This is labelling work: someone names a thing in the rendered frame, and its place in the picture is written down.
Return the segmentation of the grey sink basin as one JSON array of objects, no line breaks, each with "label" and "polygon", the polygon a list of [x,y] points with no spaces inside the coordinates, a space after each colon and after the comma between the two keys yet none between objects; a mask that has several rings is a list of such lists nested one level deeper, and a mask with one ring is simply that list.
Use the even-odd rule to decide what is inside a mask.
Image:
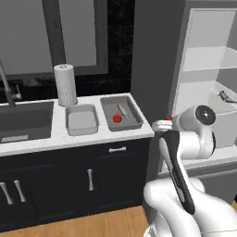
[{"label": "grey sink basin", "polygon": [[53,102],[0,106],[0,143],[51,137]]}]

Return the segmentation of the grey fish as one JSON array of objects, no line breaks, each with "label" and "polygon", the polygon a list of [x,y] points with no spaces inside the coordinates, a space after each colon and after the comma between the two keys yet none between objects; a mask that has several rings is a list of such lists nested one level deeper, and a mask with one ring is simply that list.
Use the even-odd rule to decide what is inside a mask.
[{"label": "grey fish", "polygon": [[233,99],[231,99],[224,91],[220,91],[218,96],[221,98],[222,101],[226,103],[237,104],[237,101],[234,101]]},{"label": "grey fish", "polygon": [[118,110],[123,115],[123,117],[125,117],[126,119],[129,119],[127,112],[125,111],[125,109],[122,107],[121,104],[118,104]]}]

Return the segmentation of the dark grey tupperware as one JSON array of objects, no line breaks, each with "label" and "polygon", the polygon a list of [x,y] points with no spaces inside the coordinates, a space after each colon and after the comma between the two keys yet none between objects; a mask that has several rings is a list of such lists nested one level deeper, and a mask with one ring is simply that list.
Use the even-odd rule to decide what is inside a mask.
[{"label": "dark grey tupperware", "polygon": [[[129,119],[123,117],[118,109],[118,104],[127,112]],[[111,131],[128,131],[140,129],[143,125],[143,119],[135,108],[135,105],[127,95],[103,97],[101,105],[106,116],[107,126]],[[121,115],[121,122],[115,123],[113,116]]]}]

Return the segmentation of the white fridge bin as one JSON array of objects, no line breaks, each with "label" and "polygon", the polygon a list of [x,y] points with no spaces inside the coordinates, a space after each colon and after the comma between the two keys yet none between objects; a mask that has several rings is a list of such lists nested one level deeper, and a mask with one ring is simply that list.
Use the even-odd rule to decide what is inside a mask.
[{"label": "white fridge bin", "polygon": [[233,146],[237,139],[237,104],[222,101],[219,92],[210,92],[208,106],[216,113],[213,125],[216,147],[223,148]]}]

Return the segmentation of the black drawer front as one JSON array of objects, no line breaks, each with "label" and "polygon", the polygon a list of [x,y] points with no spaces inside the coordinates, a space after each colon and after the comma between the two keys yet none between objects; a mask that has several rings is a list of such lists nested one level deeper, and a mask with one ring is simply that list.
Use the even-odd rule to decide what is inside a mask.
[{"label": "black drawer front", "polygon": [[[96,146],[94,153],[97,157],[136,154],[136,153],[141,153],[141,152],[147,152],[149,143],[150,143],[150,140],[147,138],[113,142],[113,143],[101,143]],[[127,150],[123,152],[116,152],[116,153],[108,152],[109,148],[120,148],[122,146],[126,146]]]}]

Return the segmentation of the grey tap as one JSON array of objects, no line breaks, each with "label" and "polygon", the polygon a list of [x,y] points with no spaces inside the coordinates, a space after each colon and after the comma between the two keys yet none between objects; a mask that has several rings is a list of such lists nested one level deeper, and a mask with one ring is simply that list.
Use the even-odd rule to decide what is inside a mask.
[{"label": "grey tap", "polygon": [[16,94],[12,94],[11,89],[8,84],[8,80],[6,78],[4,66],[3,66],[3,63],[1,60],[0,60],[0,76],[2,77],[2,81],[4,84],[4,91],[5,91],[5,95],[6,95],[6,100],[8,101],[8,103],[11,107],[15,107],[16,106],[15,100],[16,99],[20,100],[22,98],[22,96],[21,96],[19,89],[17,89]]}]

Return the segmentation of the grey framed window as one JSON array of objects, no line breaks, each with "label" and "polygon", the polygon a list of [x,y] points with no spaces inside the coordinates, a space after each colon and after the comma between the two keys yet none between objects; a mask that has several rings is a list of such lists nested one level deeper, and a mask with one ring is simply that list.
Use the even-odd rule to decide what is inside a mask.
[{"label": "grey framed window", "polygon": [[0,60],[10,80],[108,73],[107,0],[0,0]]}]

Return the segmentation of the light grey tupperware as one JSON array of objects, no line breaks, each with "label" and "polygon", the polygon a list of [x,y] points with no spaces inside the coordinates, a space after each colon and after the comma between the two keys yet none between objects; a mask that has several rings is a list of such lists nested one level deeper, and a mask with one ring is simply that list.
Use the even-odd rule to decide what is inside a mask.
[{"label": "light grey tupperware", "polygon": [[94,105],[66,108],[66,129],[69,136],[90,135],[98,132],[99,119]]}]

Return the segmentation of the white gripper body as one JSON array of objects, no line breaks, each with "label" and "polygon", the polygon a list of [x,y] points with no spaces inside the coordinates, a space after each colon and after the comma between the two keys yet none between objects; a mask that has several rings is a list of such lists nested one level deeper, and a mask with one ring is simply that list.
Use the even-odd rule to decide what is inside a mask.
[{"label": "white gripper body", "polygon": [[152,124],[153,131],[169,131],[172,129],[171,120],[157,120]]}]

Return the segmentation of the black cupboard door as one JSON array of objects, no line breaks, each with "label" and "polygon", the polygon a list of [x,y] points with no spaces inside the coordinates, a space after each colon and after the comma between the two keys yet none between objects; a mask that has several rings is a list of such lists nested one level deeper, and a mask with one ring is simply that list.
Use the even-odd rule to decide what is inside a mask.
[{"label": "black cupboard door", "polygon": [[87,158],[85,170],[93,170],[94,190],[88,192],[88,213],[99,214],[125,207],[138,206],[143,201],[148,155]]},{"label": "black cupboard door", "polygon": [[76,218],[85,212],[81,165],[59,165],[22,170],[12,177],[19,180],[26,198],[20,202],[27,223],[49,223]]},{"label": "black cupboard door", "polygon": [[[0,182],[7,184],[7,177],[0,176]],[[0,187],[0,230],[6,230],[12,225],[12,206],[8,205],[5,194]]]}]

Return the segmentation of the white paper towel roll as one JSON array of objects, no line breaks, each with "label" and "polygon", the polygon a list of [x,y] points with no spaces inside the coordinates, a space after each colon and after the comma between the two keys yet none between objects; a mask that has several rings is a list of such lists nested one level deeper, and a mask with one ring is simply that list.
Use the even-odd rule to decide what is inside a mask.
[{"label": "white paper towel roll", "polygon": [[69,64],[54,66],[58,104],[63,107],[78,104],[74,68]]}]

